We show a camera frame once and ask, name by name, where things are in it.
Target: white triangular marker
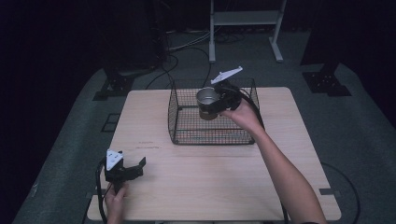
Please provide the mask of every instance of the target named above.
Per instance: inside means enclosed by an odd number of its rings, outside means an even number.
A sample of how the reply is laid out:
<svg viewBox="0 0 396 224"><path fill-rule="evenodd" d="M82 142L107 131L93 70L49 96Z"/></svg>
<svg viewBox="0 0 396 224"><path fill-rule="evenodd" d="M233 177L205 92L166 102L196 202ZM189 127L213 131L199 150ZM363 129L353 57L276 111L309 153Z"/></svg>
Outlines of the white triangular marker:
<svg viewBox="0 0 396 224"><path fill-rule="evenodd" d="M218 83L218 82L226 79L227 77L231 77L231 76L235 75L236 73L242 71L242 69L243 68L241 66L239 66L238 68L235 68L235 69L233 69L231 71L228 71L228 72L223 72L223 73L220 72L219 75L215 79L210 80L210 83L212 85L215 84L215 83Z"/></svg>
<svg viewBox="0 0 396 224"><path fill-rule="evenodd" d="M106 169L109 171L123 158L122 153L115 152L113 150L107 150L106 156Z"/></svg>

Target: black wire basket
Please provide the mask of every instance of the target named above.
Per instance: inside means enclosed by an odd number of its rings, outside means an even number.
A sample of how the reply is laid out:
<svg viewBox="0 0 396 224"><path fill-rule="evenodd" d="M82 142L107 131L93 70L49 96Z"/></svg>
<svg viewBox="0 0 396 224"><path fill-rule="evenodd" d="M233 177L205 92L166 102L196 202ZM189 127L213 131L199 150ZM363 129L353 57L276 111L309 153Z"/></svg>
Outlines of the black wire basket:
<svg viewBox="0 0 396 224"><path fill-rule="evenodd" d="M254 79L229 79L259 107ZM168 108L168 131L176 145L251 145L253 138L232 120L217 116L212 120L201 119L196 93L202 88L203 80L181 80L172 82Z"/></svg>

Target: person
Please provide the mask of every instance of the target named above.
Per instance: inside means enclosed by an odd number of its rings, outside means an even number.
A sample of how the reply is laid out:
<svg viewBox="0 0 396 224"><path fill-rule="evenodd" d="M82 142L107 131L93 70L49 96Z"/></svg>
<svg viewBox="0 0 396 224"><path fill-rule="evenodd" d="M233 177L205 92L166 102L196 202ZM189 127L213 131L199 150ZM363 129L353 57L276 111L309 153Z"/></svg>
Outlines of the person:
<svg viewBox="0 0 396 224"><path fill-rule="evenodd" d="M105 195L107 208L107 224L121 224L123 221L124 200L128 189L128 183L123 183L118 193L114 190L114 185L108 185L108 191Z"/></svg>
<svg viewBox="0 0 396 224"><path fill-rule="evenodd" d="M220 114L245 129L256 141L273 180L276 193L288 211L291 221L297 224L327 223L312 187L261 126L251 105L247 101L242 100L235 110L225 110ZM109 191L108 203L106 201L107 209L109 209L108 220L113 216L122 215L121 208L124 192L124 190L120 190L119 194L115 195L114 190Z"/></svg>

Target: gray carpet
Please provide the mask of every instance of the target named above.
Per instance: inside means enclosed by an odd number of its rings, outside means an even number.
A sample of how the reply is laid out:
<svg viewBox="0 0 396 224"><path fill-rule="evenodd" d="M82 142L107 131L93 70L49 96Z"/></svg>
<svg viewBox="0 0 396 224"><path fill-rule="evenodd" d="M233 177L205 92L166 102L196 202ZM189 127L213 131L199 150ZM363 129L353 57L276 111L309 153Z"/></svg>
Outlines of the gray carpet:
<svg viewBox="0 0 396 224"><path fill-rule="evenodd" d="M361 204L358 223L396 223L395 129L357 75L343 65L335 75L352 96L311 93L302 72L318 71L320 65L299 65L309 33L280 33L278 45L283 63L275 61L268 36L245 35L239 42L216 45L217 61L211 66L209 78L240 65L244 70L235 77L253 77L258 87L288 87L320 160L341 171L356 188ZM170 42L178 46L194 38L197 36L174 34ZM207 52L207 41L195 47ZM170 72L173 78L205 79L209 64L200 50L185 49L172 54L178 58L177 67ZM174 58L168 57L163 67L170 69L175 63ZM162 72L159 68L136 78L133 90L145 89ZM103 70L99 70L81 91L37 177L37 187L26 198L14 223L98 223L85 218L85 212L94 192L96 165L105 156L113 135L102 132L102 128L109 114L121 112L125 101L125 97L92 100L105 80ZM169 88L168 78L158 78L149 88ZM333 168L323 169L337 192L342 211L341 219L334 223L352 223L357 214L352 187Z"/></svg>

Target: light wood tabletop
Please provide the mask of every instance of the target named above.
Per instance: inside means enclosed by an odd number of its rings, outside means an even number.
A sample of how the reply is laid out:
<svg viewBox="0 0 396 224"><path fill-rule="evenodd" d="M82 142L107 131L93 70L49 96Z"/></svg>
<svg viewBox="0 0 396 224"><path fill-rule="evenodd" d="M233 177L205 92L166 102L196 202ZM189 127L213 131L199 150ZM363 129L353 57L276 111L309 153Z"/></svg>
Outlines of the light wood tabletop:
<svg viewBox="0 0 396 224"><path fill-rule="evenodd" d="M297 105L287 88L257 88L265 129L312 185L328 220L341 212ZM110 149L124 166L147 158L144 175L130 181L125 219L257 221L283 219L279 199L256 144L178 146L167 126L170 90L131 91ZM102 186L107 186L102 176ZM101 219L96 196L87 216Z"/></svg>

